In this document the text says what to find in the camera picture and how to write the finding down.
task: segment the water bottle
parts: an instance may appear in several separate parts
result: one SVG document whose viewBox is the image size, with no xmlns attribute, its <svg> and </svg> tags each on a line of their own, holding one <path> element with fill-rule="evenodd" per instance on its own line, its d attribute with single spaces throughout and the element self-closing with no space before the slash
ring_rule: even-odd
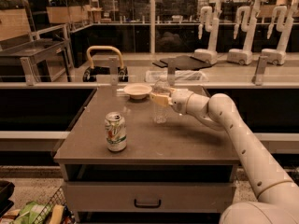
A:
<svg viewBox="0 0 299 224">
<path fill-rule="evenodd" d="M 158 81 L 153 86 L 152 91 L 158 94 L 169 96 L 170 85 L 167 80 L 167 75 L 161 75 Z M 156 123 L 165 123 L 167 121 L 167 108 L 154 103 L 153 120 Z"/>
</svg>

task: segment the drawer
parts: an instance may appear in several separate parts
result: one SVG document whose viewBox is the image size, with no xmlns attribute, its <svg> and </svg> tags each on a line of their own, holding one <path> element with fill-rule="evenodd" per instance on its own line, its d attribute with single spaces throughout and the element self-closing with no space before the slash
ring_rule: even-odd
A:
<svg viewBox="0 0 299 224">
<path fill-rule="evenodd" d="M 64 183 L 73 212 L 221 213 L 234 195 L 234 183 Z"/>
</svg>

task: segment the white bowl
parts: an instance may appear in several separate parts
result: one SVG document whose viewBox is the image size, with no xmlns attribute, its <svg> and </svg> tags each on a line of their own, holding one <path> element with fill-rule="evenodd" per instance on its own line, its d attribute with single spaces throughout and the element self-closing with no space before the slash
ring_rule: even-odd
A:
<svg viewBox="0 0 299 224">
<path fill-rule="evenodd" d="M 123 91 L 130 95 L 132 99 L 141 100 L 147 97 L 151 92 L 152 87 L 144 83 L 133 83 L 125 86 Z"/>
</svg>

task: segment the black handle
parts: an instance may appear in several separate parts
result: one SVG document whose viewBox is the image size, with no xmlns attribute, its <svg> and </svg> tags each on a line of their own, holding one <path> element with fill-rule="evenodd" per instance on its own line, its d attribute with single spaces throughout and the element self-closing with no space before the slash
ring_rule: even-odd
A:
<svg viewBox="0 0 299 224">
<path fill-rule="evenodd" d="M 161 200 L 157 200 L 156 203 L 142 203 L 134 199 L 134 206 L 137 208 L 159 208 L 161 206 Z"/>
</svg>

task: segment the can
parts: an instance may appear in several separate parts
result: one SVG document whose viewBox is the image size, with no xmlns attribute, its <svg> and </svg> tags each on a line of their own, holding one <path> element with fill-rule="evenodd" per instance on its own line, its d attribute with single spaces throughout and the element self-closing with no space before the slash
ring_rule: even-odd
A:
<svg viewBox="0 0 299 224">
<path fill-rule="evenodd" d="M 127 133 L 124 117 L 120 112 L 110 112 L 105 118 L 107 148 L 121 151 L 127 146 Z"/>
</svg>

